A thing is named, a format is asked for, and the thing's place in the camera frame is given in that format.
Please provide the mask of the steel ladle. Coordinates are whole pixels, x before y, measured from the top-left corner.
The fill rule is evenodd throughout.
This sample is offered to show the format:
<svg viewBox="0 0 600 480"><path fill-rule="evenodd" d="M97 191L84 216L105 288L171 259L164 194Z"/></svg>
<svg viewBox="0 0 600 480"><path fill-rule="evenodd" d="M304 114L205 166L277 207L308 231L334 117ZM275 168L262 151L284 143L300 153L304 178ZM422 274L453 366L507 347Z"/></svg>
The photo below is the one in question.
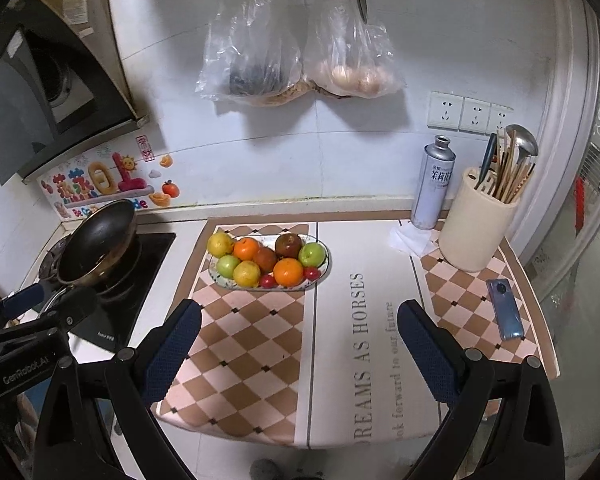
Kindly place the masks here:
<svg viewBox="0 0 600 480"><path fill-rule="evenodd" d="M505 127L505 156L504 174L505 182L514 180L519 167L529 157L539 154L538 142L534 135L521 125L508 125Z"/></svg>

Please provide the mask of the black gas stove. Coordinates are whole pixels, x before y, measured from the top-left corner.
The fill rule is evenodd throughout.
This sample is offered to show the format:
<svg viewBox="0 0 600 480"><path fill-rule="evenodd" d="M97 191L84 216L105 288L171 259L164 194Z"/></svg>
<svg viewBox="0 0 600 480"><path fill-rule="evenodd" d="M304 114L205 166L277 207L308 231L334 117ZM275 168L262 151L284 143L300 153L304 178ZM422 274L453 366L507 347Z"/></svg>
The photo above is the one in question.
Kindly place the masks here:
<svg viewBox="0 0 600 480"><path fill-rule="evenodd" d="M175 239L174 233L136 234L118 266L94 286L99 307L71 333L109 352L126 347Z"/></svg>

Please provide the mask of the green apple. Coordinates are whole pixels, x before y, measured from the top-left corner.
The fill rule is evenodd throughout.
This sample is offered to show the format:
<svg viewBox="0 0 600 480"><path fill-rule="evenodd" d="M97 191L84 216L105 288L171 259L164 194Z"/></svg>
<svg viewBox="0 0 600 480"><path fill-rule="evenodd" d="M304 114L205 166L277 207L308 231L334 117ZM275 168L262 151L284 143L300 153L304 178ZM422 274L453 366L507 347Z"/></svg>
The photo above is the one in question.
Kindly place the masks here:
<svg viewBox="0 0 600 480"><path fill-rule="evenodd" d="M239 263L240 259L234 255L224 255L216 262L216 270L223 278L231 280Z"/></svg>
<svg viewBox="0 0 600 480"><path fill-rule="evenodd" d="M305 268L319 268L326 259L326 250L320 243L306 243L298 253L298 260Z"/></svg>

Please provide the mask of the white folded tissue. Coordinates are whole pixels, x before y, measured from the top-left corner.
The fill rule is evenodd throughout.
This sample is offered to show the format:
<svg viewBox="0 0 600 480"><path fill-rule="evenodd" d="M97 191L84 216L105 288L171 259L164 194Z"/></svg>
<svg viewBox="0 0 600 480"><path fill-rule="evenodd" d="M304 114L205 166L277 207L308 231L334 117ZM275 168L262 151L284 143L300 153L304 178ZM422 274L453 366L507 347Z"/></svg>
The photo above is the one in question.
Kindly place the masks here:
<svg viewBox="0 0 600 480"><path fill-rule="evenodd" d="M432 232L420 230L407 221L394 226L388 238L388 244L398 252L405 252L416 258L429 255L437 249L432 240Z"/></svg>

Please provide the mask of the blue smartphone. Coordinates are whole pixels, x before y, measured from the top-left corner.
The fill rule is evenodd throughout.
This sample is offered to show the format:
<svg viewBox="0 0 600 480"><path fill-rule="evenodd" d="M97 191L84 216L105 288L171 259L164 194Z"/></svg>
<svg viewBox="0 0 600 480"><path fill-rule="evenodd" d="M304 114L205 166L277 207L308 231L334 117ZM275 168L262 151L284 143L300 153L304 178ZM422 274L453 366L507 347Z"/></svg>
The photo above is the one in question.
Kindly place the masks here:
<svg viewBox="0 0 600 480"><path fill-rule="evenodd" d="M486 282L486 289L492 302L501 340L523 337L524 326L521 323L519 309L509 280L506 278L489 280Z"/></svg>

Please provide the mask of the yellow lemon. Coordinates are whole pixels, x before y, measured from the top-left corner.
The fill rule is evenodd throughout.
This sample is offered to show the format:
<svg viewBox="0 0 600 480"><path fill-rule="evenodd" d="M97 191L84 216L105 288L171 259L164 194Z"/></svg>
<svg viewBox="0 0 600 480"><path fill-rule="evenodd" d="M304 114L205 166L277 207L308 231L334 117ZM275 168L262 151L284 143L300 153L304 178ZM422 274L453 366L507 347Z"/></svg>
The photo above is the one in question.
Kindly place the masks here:
<svg viewBox="0 0 600 480"><path fill-rule="evenodd" d="M227 232L218 231L213 233L207 242L207 252L214 258L222 258L230 255L234 248L234 238Z"/></svg>
<svg viewBox="0 0 600 480"><path fill-rule="evenodd" d="M261 269L250 260L238 263L233 271L233 280L238 287L255 288L260 283Z"/></svg>

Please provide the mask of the plastic bag dark contents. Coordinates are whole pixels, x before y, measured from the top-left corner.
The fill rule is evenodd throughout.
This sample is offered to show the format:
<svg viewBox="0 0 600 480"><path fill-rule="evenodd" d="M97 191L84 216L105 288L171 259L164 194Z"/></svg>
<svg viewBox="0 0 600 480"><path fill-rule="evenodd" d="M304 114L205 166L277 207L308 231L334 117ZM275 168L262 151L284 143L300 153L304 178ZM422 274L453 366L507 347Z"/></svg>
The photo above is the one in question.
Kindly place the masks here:
<svg viewBox="0 0 600 480"><path fill-rule="evenodd" d="M312 89L291 28L289 0L218 0L196 92L206 99L282 106Z"/></svg>

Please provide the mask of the yellow lemon middle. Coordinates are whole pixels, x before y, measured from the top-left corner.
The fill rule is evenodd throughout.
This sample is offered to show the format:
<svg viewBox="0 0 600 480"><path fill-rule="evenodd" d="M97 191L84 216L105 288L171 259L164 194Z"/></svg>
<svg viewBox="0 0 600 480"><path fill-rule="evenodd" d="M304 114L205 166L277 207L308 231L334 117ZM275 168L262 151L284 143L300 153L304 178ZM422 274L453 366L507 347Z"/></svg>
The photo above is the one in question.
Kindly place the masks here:
<svg viewBox="0 0 600 480"><path fill-rule="evenodd" d="M261 269L250 260L238 263L233 271L233 280L238 287L255 288L260 283Z"/></svg>

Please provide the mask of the red cherry tomato lower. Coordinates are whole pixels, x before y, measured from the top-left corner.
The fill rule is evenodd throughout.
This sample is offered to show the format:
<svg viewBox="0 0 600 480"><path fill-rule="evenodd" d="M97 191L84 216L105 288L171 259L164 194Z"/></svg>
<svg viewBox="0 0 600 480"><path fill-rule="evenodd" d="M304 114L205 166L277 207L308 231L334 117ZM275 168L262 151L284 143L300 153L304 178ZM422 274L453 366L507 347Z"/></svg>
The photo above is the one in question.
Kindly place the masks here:
<svg viewBox="0 0 600 480"><path fill-rule="evenodd" d="M277 282L272 274L265 274L260 277L259 285L265 289L273 289L277 287Z"/></svg>

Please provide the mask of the bright orange with stem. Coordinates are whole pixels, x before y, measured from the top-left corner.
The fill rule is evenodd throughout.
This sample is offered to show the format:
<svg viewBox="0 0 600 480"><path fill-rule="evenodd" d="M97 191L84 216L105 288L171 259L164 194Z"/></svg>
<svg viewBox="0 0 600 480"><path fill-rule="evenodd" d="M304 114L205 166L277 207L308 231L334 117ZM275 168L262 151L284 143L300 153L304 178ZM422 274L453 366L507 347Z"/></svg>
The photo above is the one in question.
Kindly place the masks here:
<svg viewBox="0 0 600 480"><path fill-rule="evenodd" d="M240 261L249 261L260 249L260 243L252 237L243 237L236 240L233 246L233 255Z"/></svg>

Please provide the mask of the plastic bag with eggs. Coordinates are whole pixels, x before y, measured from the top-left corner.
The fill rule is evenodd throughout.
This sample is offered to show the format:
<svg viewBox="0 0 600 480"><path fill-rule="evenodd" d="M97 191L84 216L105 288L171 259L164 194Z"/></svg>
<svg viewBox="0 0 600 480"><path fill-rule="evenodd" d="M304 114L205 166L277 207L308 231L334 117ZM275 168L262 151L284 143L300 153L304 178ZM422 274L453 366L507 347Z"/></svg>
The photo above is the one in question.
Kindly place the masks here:
<svg viewBox="0 0 600 480"><path fill-rule="evenodd" d="M399 92L404 78L381 22L364 24L356 0L314 0L303 50L306 79L337 99L377 99Z"/></svg>

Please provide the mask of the colourful wall sticker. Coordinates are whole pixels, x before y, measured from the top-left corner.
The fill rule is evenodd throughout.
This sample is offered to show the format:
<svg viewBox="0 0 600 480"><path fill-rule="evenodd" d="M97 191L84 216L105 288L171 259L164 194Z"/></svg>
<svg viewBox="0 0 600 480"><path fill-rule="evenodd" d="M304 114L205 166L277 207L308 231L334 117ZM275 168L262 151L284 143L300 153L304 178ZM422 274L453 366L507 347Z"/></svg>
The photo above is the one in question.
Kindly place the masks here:
<svg viewBox="0 0 600 480"><path fill-rule="evenodd" d="M84 219L116 200L146 210L172 207L183 197L175 156L147 133L99 144L36 180L64 221Z"/></svg>

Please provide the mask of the black range hood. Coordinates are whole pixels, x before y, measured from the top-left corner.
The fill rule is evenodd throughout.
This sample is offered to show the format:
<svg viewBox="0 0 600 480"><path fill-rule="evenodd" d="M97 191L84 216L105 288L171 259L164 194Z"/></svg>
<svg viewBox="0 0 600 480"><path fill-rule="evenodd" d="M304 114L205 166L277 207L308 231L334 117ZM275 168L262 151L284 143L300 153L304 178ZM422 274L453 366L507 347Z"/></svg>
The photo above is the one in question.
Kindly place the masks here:
<svg viewBox="0 0 600 480"><path fill-rule="evenodd" d="M0 13L0 183L140 128L109 0L9 0Z"/></svg>

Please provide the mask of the white wall socket strip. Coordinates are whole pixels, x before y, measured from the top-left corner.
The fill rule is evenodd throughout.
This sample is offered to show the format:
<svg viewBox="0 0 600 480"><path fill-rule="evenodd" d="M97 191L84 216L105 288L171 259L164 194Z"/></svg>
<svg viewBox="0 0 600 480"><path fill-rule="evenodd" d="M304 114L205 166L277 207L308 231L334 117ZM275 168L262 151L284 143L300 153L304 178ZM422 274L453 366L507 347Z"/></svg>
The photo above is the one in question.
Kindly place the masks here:
<svg viewBox="0 0 600 480"><path fill-rule="evenodd" d="M427 127L482 136L497 133L508 124L513 114L514 110L506 105L453 93L431 91Z"/></svg>

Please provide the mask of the black frying pan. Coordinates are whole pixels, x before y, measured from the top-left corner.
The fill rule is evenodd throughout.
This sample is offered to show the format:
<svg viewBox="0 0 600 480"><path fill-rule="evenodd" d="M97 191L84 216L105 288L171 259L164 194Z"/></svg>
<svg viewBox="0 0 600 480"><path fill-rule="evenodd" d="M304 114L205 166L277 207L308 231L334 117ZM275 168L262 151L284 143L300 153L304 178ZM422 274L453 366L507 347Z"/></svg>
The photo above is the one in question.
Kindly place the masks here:
<svg viewBox="0 0 600 480"><path fill-rule="evenodd" d="M94 212L71 234L58 260L60 284L92 286L117 265L136 233L135 208L116 200Z"/></svg>

